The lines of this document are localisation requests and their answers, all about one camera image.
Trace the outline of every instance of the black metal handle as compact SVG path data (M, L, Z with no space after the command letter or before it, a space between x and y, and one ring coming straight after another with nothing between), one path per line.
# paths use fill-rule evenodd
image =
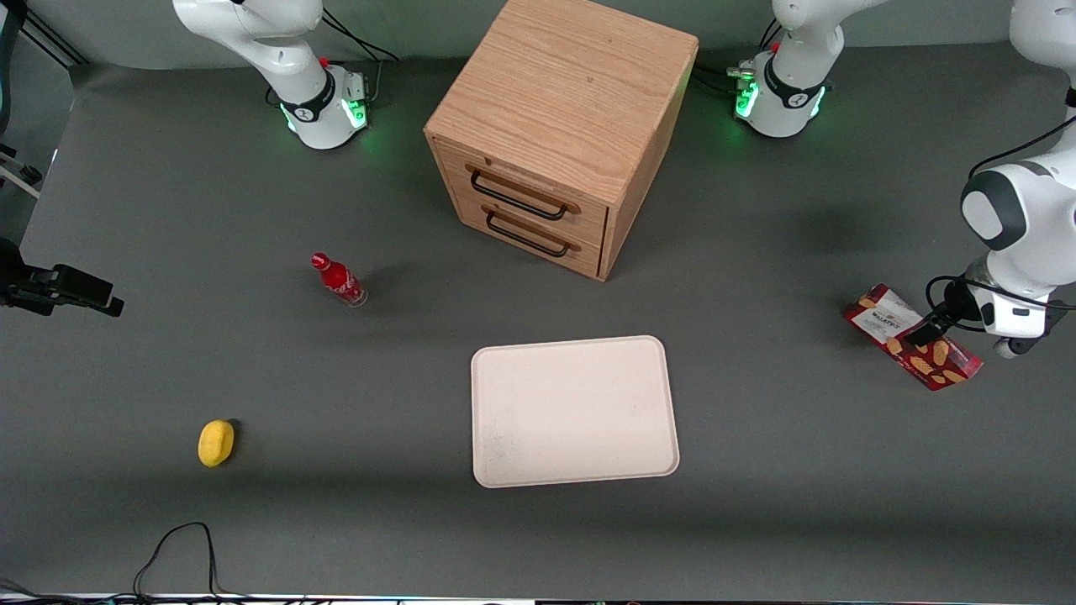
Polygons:
M544 219L547 221L560 221L561 219L564 217L565 211L568 210L568 207L565 206L565 205L563 205L563 203L561 205L561 210L558 210L555 214L551 214L549 212L546 212L544 210L539 210L539 209L535 208L534 206L530 206L529 203L524 203L524 202L522 202L522 201L520 201L520 200L518 200L515 198L508 197L507 195L505 195L505 194L502 194L500 192L495 192L495 191L491 189L490 187L486 187L484 185L480 185L478 183L478 178L481 177L481 175L482 175L482 173L479 172L478 170L471 170L471 186L475 187L476 192L478 192L478 193L480 193L482 195L487 195L487 196L492 197L493 199L504 201L505 203L514 206L515 208L519 208L520 210L525 210L525 211L534 214L535 216L541 216L542 219Z
M505 236L506 238L509 238L509 239L513 239L513 240L522 243L523 245L533 248L533 249L537 250L538 252L541 252L542 254L548 254L548 255L552 256L553 258L560 258L560 257L562 257L562 256L564 256L565 254L568 253L568 249L570 248L570 245L567 244L567 243L565 243L564 248L562 248L561 250L553 250L552 248L546 248L544 245L542 245L540 243L535 243L535 242L528 240L527 238L525 238L523 236L515 235L512 231L509 231L508 229L505 229L502 227L498 227L497 225L494 225L493 224L493 217L494 216L495 216L495 214L493 212L490 212L489 210L485 211L485 226L490 227L490 230L493 231L493 233L500 234L500 235L502 235L502 236Z

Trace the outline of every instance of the coca-cola bottle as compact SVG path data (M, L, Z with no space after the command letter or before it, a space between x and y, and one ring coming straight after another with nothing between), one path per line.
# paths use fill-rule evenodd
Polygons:
M322 276L322 283L343 300L349 307L360 307L366 302L367 292L348 267L335 263L328 256L318 252L310 257L310 264Z

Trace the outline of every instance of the wooden chest of drawers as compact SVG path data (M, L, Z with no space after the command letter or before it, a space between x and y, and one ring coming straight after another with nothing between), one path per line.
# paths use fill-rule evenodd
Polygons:
M508 0L425 127L461 221L605 281L697 51L586 0Z

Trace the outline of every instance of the cable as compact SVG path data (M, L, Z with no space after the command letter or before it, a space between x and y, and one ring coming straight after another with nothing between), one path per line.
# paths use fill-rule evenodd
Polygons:
M777 34L780 33L780 32L782 32L782 31L784 31L783 27L778 27L777 29L775 29L774 32L769 34L769 38L767 38L766 41L762 43L761 48L765 48L766 46L769 46L769 43L773 42L774 39L777 38Z
M951 278L951 281L955 281L957 280L957 278L953 278L952 276L939 276L939 277L936 277L936 278L932 279L931 281L926 282L926 304L931 306L931 312L932 313L938 308L938 305L936 305L934 302L934 296L931 294L931 291L934 289L934 284L936 284L939 281L943 281L943 280L946 280L946 279L950 279L950 278ZM963 329L963 330L966 330L966 332L987 332L986 329L983 329L981 327L976 327L976 326L973 326L973 325L965 325L965 324L960 323L959 321L953 322L952 325L955 328Z
M342 34L346 36L348 38L351 38L352 40L354 40L355 42L357 42L358 45L359 45L359 47L363 48L364 51L366 51L367 55L370 55L371 59L373 59L376 61L380 61L381 60L377 55L373 54L373 51L370 50L370 47L366 45L366 42L359 40L358 38L355 38L354 36L350 34L346 31L344 31L343 29L341 29L339 26L334 25L332 23L330 23L328 20L325 22L325 25L329 26L330 28L339 31L340 33L342 33Z
M215 603L217 605L254 605L254 604L266 604L266 605L330 605L332 603L369 603L374 601L377 603L384 603L384 600L373 600L367 597L334 597L330 601L326 600L308 600L303 597L299 601L283 601L280 596L250 596L243 595L242 599L230 599L221 594L195 594L188 596L165 596L156 594L143 594L141 596L121 593L114 594L101 599L81 599L77 596L66 596L66 595L42 595L43 599L0 599L0 604L3 605L206 605L207 603Z
M63 69L68 69L68 65L63 61L63 59L57 57L52 51L48 50L47 46L45 46L41 41L39 41L37 38L34 38L33 34L31 34L26 29L22 29L19 31L22 31L23 36L26 36L26 38L30 42L33 42L34 44L37 44L39 48L41 48L42 51L44 51L44 53L46 55L48 55L49 57L52 57L54 61L58 62L60 65L60 67L62 67Z
M720 76L723 76L723 78L727 78L728 76L724 71L719 71L719 70L717 70L717 69L714 69L712 67L706 67L705 65L697 64L697 62L695 65L691 66L691 69L697 69L698 71L703 71L703 72L709 73L711 75L720 75Z
M400 60L400 58L397 57L395 54L393 54L393 53L391 53L388 51L385 51L381 46L378 46L376 44L371 44L370 42L367 42L366 40L363 40L362 38L355 36L354 33L352 33L351 30L348 29L348 26L343 25L343 23L340 19L336 18L336 15L334 15L331 12L329 12L328 9L323 9L323 11L325 12L325 16L328 17L329 19L331 19L331 20L326 20L325 22L326 25L328 25L332 29L339 31L340 33L346 36L348 38L351 38L352 40L354 40L359 46L363 47L363 50L365 50L367 53L370 54L370 56L373 57L373 60L380 60L380 59L378 59L377 56L373 56L373 53L371 52L371 48L373 51L377 51L377 52L379 52L379 53L381 53L381 54L390 57L394 61Z
M707 88L709 88L714 93L720 93L722 95L736 95L736 90L734 90L733 88L722 88L716 84L711 84L710 82L707 82L706 80L699 78L698 74L692 74L691 81L697 84L702 84L703 86L706 86Z
M49 42L52 42L57 48L59 48L63 54L66 54L71 59L71 62L75 65L86 65L89 62L89 60L87 60L82 53L76 51L74 46L72 46L67 42L67 40L60 38L59 33L56 33L56 30L48 27L47 23L42 20L41 17L36 15L33 11L29 9L27 9L26 11L26 23L29 23L34 27L34 29L44 34L44 37L48 39Z
M759 39L759 48L766 45L766 37L769 36L769 29L775 25L777 25L777 17L774 17L774 20L769 22L769 25L766 26L766 31L762 32L762 38Z
M938 276L931 281L926 282L926 302L931 306L931 309L935 309L937 305L934 304L934 298L931 296L931 289L934 287L939 281L948 281L953 283L963 283L971 285L973 287L980 287L982 290L988 290L995 294L1001 294L1006 298L1013 298L1014 300L1019 300L1025 305L1032 305L1034 307L1042 307L1044 309L1058 309L1062 311L1076 311L1076 305L1065 305L1064 302L1043 302L1042 300L1035 300L1034 298L1028 298L1027 296L1020 296L1019 294L1013 294L1005 289L997 287L996 285L990 285L974 280L969 280L964 276Z
M368 102L373 102L378 100L378 95L381 94L381 69L385 67L385 61L378 61L378 75L373 79L373 95L370 95Z
M137 574L134 574L134 580L131 582L131 592L133 592L139 596L145 594L144 592L142 592L142 578L145 577L145 573L150 571L150 567L152 567L153 564L157 561L157 557L160 554L161 547L165 546L165 543L168 540L168 538L171 537L171 535L174 534L175 532L193 526L201 527L202 531L206 532L206 546L209 547L210 594L212 594L213 596L220 596L221 592L227 592L226 590L221 588L221 582L216 578L216 552L213 550L213 536L210 534L209 525L202 523L201 521L192 521L189 523L184 523L182 525L172 527L171 530L168 531L167 534L165 534L164 537L160 538L160 541L157 543L157 547L153 549L153 554L150 555L150 560L145 562L145 565L142 565L142 568L139 569Z
M1015 147L1008 150L1007 152L1000 153L997 155L992 155L992 156L988 157L987 159L983 159L982 161L980 161L980 163L976 164L975 166L973 166L972 169L967 171L967 180L971 181L972 177L975 177L976 170L978 170L979 168L982 168L983 165L990 164L991 161L993 161L995 159L1001 159L1003 157L1013 155L1015 153L1022 152L1023 150L1030 147L1031 145L1034 145L1035 143L1038 143L1038 142L1043 141L1044 139L1049 138L1051 135L1056 135L1057 132L1059 132L1061 130L1064 130L1066 126L1068 126L1070 124L1072 124L1074 122L1076 122L1076 115L1074 115L1074 116L1070 117L1068 119L1062 122L1059 126L1054 126L1053 128L1050 128L1048 131L1044 132L1043 135L1039 135L1038 137L1035 137L1034 139L1028 141L1027 143L1023 143L1022 145L1015 146Z
M275 96L277 97L277 101L273 102L272 100L270 100L269 99L269 95ZM266 104L269 105L269 107L271 107L271 108L280 107L280 96L278 96L277 92L272 89L272 86L266 86Z
M38 603L41 605L45 604L90 605L95 603L104 603L110 600L122 597L128 594L128 593L118 593L118 594L113 594L111 596L107 596L104 599L95 599L95 600L84 600L74 596L65 596L61 594L38 594L37 592L33 592L23 587L22 585L18 585L6 578L0 578L0 590L4 590L6 592L17 592L18 594L25 594L26 596L33 599L33 601L20 600L19 603Z

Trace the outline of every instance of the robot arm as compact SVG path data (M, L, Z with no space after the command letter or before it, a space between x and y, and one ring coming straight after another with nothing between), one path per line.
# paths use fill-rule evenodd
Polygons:
M253 65L281 99L288 127L307 145L332 149L366 127L366 81L323 67L299 36L322 19L321 0L172 0L192 32Z
M1076 0L1016 0L1009 36L1025 58L1076 81ZM1065 104L1068 125L1076 88ZM974 174L960 209L990 251L946 287L945 301L908 340L924 343L969 320L1002 337L996 349L1004 356L1022 354L1066 312L1046 306L1050 294L1076 282L1076 130L1066 129L1045 154Z
M736 116L767 137L803 130L818 114L825 78L845 48L840 22L887 1L773 0L785 33L776 53L764 48L730 70L744 80Z

